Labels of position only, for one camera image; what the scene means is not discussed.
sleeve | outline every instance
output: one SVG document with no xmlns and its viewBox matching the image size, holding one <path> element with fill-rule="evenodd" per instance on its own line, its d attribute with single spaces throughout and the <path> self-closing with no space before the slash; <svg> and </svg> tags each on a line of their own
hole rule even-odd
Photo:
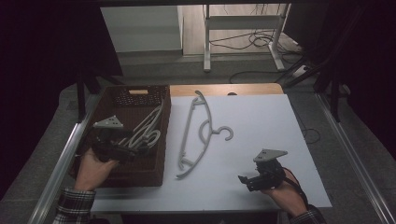
<svg viewBox="0 0 396 224">
<path fill-rule="evenodd" d="M 314 206 L 309 204 L 309 210 L 290 220 L 290 224 L 326 224 L 323 215 Z"/>
<path fill-rule="evenodd" d="M 88 223 L 95 194 L 95 191 L 63 189 L 53 223 Z"/>
</svg>

wall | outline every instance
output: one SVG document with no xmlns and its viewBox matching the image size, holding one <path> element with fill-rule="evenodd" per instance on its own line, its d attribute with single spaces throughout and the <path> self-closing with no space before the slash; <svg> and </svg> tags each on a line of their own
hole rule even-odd
<svg viewBox="0 0 396 224">
<path fill-rule="evenodd" d="M 177 6 L 101 10 L 116 52 L 181 49 Z"/>
</svg>

white board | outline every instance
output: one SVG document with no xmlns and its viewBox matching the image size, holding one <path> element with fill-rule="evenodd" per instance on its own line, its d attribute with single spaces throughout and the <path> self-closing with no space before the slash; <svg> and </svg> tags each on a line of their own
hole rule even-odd
<svg viewBox="0 0 396 224">
<path fill-rule="evenodd" d="M 206 96 L 213 129 L 229 126 L 233 129 L 233 139 L 224 140 L 228 136 L 226 131 L 212 135 L 205 155 L 192 172 L 181 180 L 176 179 L 176 175 L 181 173 L 177 160 L 193 98 L 172 97 L 163 185 L 98 189 L 93 212 L 180 213 L 278 209 L 269 197 L 258 191 L 248 191 L 237 177 L 259 174 L 253 159 L 263 148 L 288 151 L 288 155 L 278 160 L 296 175 L 309 203 L 316 207 L 332 206 L 286 94 Z M 187 157 L 197 155 L 203 149 L 198 129 L 206 119 L 205 107 L 196 106 L 187 140 Z"/>
</svg>

wicker basket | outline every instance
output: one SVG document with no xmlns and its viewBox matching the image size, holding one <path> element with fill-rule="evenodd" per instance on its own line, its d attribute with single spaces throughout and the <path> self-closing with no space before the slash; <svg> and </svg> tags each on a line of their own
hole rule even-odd
<svg viewBox="0 0 396 224">
<path fill-rule="evenodd" d="M 107 87 L 96 106 L 81 139 L 77 154 L 83 154 L 93 142 L 98 130 L 91 126 L 100 120 L 117 116 L 124 125 L 124 130 L 133 130 L 163 100 L 163 112 L 156 129 L 161 136 L 158 142 L 145 156 L 134 157 L 133 161 L 113 169 L 101 187 L 152 187 L 163 183 L 166 133 L 171 112 L 169 86 L 112 86 Z M 76 177 L 79 161 L 75 159 L 70 175 Z"/>
</svg>

person's right hand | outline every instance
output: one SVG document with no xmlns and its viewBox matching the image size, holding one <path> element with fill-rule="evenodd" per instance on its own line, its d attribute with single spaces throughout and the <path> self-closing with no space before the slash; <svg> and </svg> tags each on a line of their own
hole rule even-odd
<svg viewBox="0 0 396 224">
<path fill-rule="evenodd" d="M 287 169 L 284 170 L 286 177 L 298 184 L 291 172 Z M 270 196 L 281 209 L 293 217 L 297 217 L 307 211 L 303 198 L 292 185 L 285 181 L 276 189 L 262 189 L 261 192 Z"/>
<path fill-rule="evenodd" d="M 110 171 L 119 164 L 110 160 L 101 162 L 90 148 L 82 157 L 79 166 L 75 190 L 92 191 L 99 187 L 108 177 Z"/>
</svg>

